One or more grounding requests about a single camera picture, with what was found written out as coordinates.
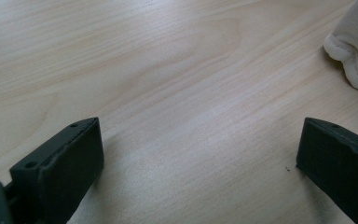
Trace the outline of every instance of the wooden table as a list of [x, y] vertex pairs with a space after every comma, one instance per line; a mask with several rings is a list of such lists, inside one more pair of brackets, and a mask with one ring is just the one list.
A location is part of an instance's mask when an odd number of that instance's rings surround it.
[[296, 168], [305, 117], [358, 133], [324, 38], [352, 0], [0, 1], [0, 181], [99, 117], [70, 223], [351, 223]]

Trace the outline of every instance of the screw hole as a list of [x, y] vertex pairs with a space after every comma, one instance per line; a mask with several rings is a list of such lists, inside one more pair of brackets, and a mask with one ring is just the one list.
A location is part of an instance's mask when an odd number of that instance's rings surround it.
[[31, 168], [33, 168], [33, 167], [36, 167], [36, 165], [37, 165], [37, 162], [35, 162], [35, 161], [30, 161], [30, 162], [28, 162], [28, 163], [25, 165], [25, 168], [31, 169]]

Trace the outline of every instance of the wood grain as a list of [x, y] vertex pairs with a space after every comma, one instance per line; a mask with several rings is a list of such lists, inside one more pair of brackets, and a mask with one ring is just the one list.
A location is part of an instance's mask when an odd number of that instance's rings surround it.
[[98, 116], [105, 168], [70, 223], [351, 223], [296, 152], [305, 117], [358, 133], [322, 48], [352, 4], [0, 1], [0, 181]]

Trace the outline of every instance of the light wood surface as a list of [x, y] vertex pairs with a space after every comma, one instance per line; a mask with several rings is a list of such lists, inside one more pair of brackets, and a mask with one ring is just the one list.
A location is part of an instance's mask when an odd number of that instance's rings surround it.
[[352, 4], [0, 1], [0, 181], [97, 116], [105, 167], [70, 223], [351, 223], [296, 152], [305, 117], [358, 133], [322, 48]]

